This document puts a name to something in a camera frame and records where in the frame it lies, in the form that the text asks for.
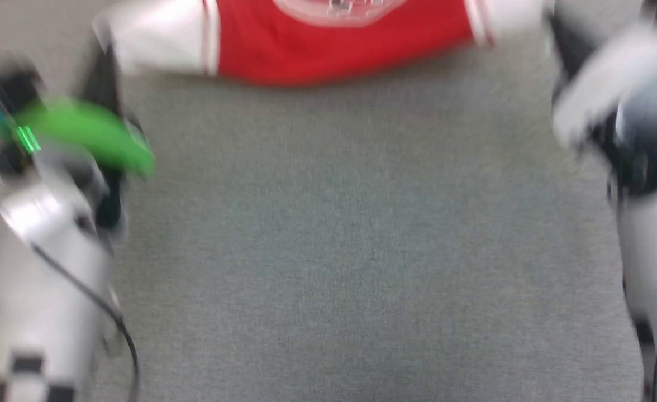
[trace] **garment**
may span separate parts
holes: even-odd
[[[543,0],[144,0],[96,33],[125,74],[160,69],[264,85],[318,84],[538,26]]]

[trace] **red stripe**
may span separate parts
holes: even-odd
[[[487,10],[487,4],[485,0],[475,0],[475,3],[482,26],[485,27],[485,40],[487,40],[489,46],[495,46],[495,38],[492,34],[492,27],[490,26],[490,13]]]
[[[204,9],[204,18],[202,19],[202,72],[204,75],[209,75],[209,6],[207,0],[202,0],[202,8]]]

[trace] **gray fabric surface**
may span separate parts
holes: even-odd
[[[0,2],[0,55],[68,90],[111,2]],[[571,4],[604,32],[638,8]],[[553,77],[531,36],[302,91],[126,82],[159,162],[116,270],[144,400],[638,400],[604,170],[556,145]],[[104,360],[95,400],[128,380]]]

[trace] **green object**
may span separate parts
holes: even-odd
[[[150,175],[155,156],[147,142],[124,121],[94,104],[75,99],[28,107],[14,116],[15,137],[28,152],[40,150],[35,136],[79,145],[96,160],[114,168]]]

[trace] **white circular print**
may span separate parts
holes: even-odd
[[[280,10],[309,25],[352,27],[380,20],[407,0],[273,0]]]

